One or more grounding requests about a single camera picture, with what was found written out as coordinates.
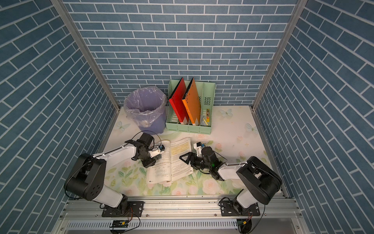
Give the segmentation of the English textbook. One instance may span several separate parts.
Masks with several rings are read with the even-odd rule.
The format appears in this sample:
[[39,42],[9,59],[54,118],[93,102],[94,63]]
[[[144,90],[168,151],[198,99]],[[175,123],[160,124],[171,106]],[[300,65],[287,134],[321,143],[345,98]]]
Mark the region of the English textbook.
[[146,183],[171,183],[193,173],[193,168],[180,160],[180,156],[191,153],[191,139],[184,138],[176,142],[161,141],[165,150],[155,165],[147,169]]

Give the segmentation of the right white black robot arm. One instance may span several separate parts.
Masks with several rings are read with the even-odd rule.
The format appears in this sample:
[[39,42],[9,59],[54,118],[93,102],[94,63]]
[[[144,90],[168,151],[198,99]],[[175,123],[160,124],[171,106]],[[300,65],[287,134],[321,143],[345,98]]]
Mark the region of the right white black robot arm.
[[193,169],[207,169],[214,179],[219,181],[240,180],[245,189],[234,198],[232,206],[238,212],[255,203],[268,205],[274,195],[281,189],[282,180],[272,169],[259,158],[252,156],[246,162],[228,164],[220,161],[211,147],[198,147],[197,153],[189,152],[179,157]]

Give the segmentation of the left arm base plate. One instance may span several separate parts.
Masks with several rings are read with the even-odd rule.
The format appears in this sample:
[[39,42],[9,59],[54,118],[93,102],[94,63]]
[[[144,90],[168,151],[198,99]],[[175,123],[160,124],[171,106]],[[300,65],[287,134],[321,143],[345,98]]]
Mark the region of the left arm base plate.
[[102,217],[141,217],[144,210],[144,201],[125,201],[117,208],[105,205],[102,212]]

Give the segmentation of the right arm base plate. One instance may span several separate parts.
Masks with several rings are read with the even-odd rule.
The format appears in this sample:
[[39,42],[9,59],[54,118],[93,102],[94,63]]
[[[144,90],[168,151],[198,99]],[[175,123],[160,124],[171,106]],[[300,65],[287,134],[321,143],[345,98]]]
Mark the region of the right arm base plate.
[[248,208],[242,207],[239,203],[222,200],[218,203],[222,216],[260,216],[260,209],[257,203]]

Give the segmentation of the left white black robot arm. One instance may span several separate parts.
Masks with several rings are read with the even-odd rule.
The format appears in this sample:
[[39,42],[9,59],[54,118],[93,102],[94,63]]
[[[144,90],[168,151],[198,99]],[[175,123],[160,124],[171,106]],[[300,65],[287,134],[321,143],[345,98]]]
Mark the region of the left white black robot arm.
[[154,166],[162,158],[165,147],[161,143],[151,144],[154,144],[154,137],[145,132],[139,139],[127,140],[114,150],[95,155],[81,154],[65,181],[65,192],[103,204],[105,208],[126,212],[127,196],[104,184],[105,173],[108,168],[129,159],[140,160],[145,168]]

